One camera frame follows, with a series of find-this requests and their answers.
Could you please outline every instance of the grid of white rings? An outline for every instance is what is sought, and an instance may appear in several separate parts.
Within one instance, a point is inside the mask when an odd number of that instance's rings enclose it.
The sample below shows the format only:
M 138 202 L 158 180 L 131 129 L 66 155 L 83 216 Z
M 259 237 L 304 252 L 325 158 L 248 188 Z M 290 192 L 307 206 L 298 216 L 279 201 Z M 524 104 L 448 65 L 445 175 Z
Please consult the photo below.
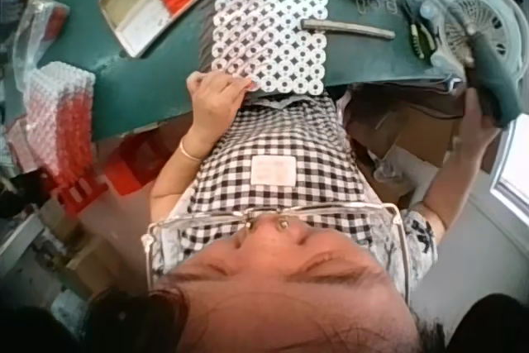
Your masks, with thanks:
M 255 89 L 323 92 L 326 37 L 301 31 L 304 18 L 326 19 L 328 0 L 216 0 L 213 70 L 244 76 Z

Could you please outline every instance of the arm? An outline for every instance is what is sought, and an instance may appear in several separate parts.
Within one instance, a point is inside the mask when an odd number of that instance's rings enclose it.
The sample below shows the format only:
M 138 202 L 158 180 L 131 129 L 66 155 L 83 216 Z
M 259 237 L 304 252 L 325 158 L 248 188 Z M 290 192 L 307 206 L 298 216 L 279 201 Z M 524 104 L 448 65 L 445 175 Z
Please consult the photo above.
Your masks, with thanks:
M 437 242 L 460 215 L 485 150 L 498 132 L 493 120 L 483 116 L 475 89 L 469 88 L 460 143 L 433 179 L 422 202 L 414 208 L 428 220 Z
M 188 78 L 193 124 L 161 170 L 150 192 L 152 222 L 166 218 L 197 175 L 202 160 L 230 127 L 251 81 L 222 72 Z

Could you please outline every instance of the hand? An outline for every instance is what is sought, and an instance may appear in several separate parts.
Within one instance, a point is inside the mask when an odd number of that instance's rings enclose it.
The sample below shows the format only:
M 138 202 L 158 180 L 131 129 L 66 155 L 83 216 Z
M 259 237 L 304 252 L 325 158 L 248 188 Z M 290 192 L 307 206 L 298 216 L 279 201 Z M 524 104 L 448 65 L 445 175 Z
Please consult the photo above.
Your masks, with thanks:
M 472 159 L 481 159 L 488 145 L 499 133 L 489 116 L 484 116 L 475 88 L 467 88 L 465 116 L 460 125 L 460 150 Z
M 190 155 L 201 159 L 230 128 L 252 82 L 214 71 L 193 72 L 187 85 L 193 102 L 193 124 L 183 144 Z

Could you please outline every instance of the forearm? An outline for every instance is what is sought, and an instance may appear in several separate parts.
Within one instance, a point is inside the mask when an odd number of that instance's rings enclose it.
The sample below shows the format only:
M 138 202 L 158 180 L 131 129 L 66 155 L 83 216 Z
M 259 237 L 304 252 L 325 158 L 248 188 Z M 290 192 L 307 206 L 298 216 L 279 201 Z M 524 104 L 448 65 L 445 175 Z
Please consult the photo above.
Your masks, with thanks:
M 479 172 L 482 155 L 456 149 L 432 181 L 422 205 L 448 229 L 460 215 Z
M 193 128 L 182 138 L 182 143 L 186 153 L 197 159 L 190 159 L 179 147 L 167 161 L 150 192 L 150 213 L 153 222 L 169 215 L 196 177 L 202 159 L 214 146 L 196 135 Z

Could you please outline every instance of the pliers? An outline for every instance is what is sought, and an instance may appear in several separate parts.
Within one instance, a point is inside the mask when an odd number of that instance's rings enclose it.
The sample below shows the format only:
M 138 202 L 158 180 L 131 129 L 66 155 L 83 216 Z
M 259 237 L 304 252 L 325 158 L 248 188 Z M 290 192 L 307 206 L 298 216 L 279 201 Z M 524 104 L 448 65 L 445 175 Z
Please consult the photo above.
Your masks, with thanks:
M 410 32 L 412 33 L 412 46 L 413 52 L 421 60 L 426 58 L 425 51 L 423 49 L 423 43 L 426 42 L 428 46 L 428 54 L 431 55 L 436 50 L 436 41 L 431 36 L 430 31 L 424 26 L 424 24 L 412 13 L 407 0 L 398 0 L 398 5 L 403 10 L 404 15 L 407 17 L 410 24 Z

